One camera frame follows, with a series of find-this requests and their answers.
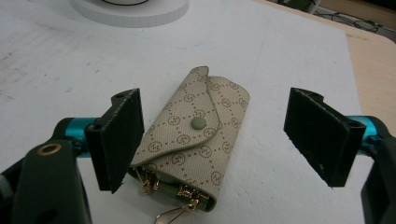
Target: white table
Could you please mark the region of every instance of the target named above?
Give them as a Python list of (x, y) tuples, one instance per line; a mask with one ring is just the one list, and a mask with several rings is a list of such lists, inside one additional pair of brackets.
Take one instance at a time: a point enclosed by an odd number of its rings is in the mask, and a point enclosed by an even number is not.
[[(359, 100), (345, 33), (242, 0), (191, 0), (180, 20), (148, 29), (89, 21), (67, 1), (0, 3), (0, 170), (45, 142), (66, 117), (98, 117), (109, 97), (140, 88), (146, 127), (195, 66), (245, 87), (251, 101), (217, 207), (180, 223), (362, 223), (371, 160), (358, 157), (330, 189), (283, 132), (290, 87), (316, 91), (346, 115)], [(94, 223), (151, 223), (177, 206), (140, 194), (127, 176), (101, 192), (79, 160)]]

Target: wallet flap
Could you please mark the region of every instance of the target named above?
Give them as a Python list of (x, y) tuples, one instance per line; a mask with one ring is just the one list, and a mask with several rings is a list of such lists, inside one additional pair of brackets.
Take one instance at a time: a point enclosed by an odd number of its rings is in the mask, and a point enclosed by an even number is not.
[(208, 71), (206, 66), (190, 71), (143, 136), (132, 166), (199, 146), (216, 134), (219, 115), (208, 91)]

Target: beige monogram wallet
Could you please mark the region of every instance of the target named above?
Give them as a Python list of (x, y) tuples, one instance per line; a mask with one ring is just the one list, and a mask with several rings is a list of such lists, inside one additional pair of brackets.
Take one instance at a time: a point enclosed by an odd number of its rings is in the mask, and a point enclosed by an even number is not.
[(193, 68), (134, 154), (129, 174), (146, 194), (159, 191), (209, 212), (248, 108), (249, 95), (225, 77)]

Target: white round base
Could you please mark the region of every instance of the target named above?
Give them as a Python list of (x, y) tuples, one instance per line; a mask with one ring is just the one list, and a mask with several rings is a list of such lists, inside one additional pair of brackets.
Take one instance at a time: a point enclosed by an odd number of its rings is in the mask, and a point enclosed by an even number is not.
[(104, 1), (116, 5), (131, 6), (131, 5), (144, 3), (147, 0), (104, 0)]
[(189, 0), (148, 0), (135, 6), (119, 6), (102, 0), (71, 0), (82, 16), (106, 25), (147, 28), (176, 21), (186, 14)]

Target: snap button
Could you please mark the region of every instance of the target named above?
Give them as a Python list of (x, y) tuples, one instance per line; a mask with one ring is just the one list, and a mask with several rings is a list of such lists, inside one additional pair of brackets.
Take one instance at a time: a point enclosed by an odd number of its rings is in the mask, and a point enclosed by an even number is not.
[(201, 117), (195, 117), (191, 120), (191, 127), (195, 130), (202, 130), (206, 127), (206, 120)]

